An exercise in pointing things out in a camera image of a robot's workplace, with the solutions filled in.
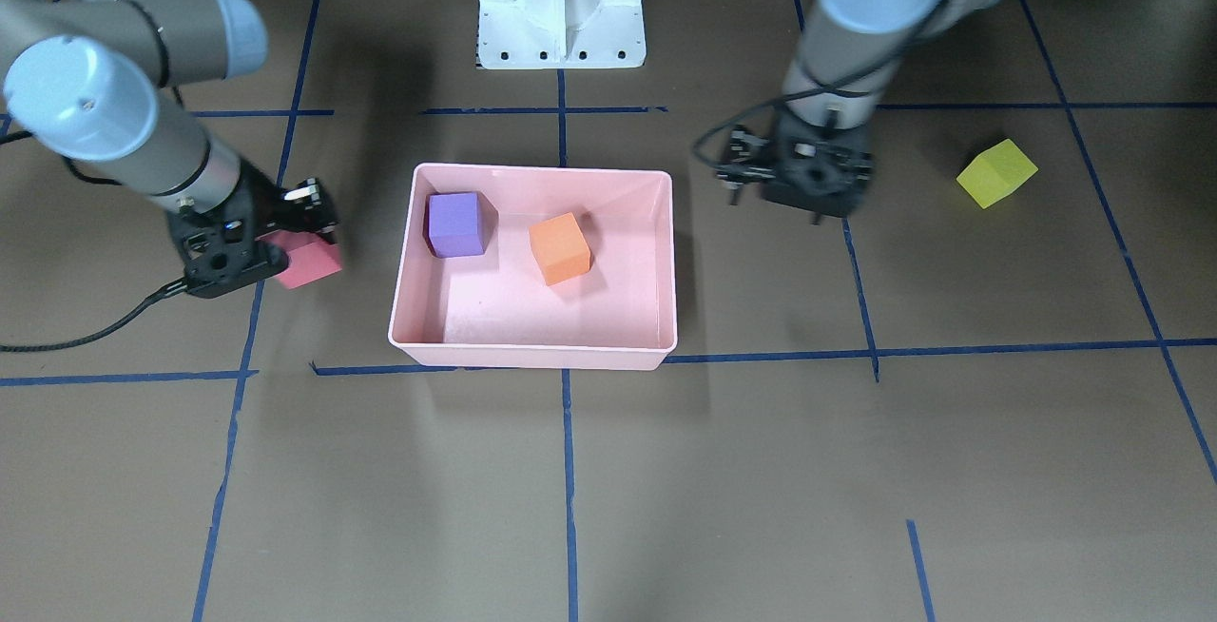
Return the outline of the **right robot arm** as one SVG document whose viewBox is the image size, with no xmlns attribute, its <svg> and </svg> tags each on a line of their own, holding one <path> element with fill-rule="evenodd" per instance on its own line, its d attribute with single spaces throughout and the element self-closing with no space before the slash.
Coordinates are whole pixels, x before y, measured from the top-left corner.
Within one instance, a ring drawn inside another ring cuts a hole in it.
<svg viewBox="0 0 1217 622">
<path fill-rule="evenodd" d="M 340 271 L 323 183 L 275 184 L 172 96 L 260 71 L 268 50 L 248 0 L 2 0 L 2 102 L 45 149 L 164 211 L 178 291 L 297 288 Z"/>
</svg>

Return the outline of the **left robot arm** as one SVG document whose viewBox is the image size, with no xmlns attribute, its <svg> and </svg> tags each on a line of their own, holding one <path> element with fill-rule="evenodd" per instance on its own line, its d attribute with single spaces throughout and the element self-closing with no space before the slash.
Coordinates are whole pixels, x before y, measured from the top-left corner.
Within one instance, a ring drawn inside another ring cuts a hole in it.
<svg viewBox="0 0 1217 622">
<path fill-rule="evenodd" d="M 901 58 L 1000 0 L 814 0 L 758 153 L 762 197 L 845 218 L 874 174 L 868 125 Z"/>
</svg>

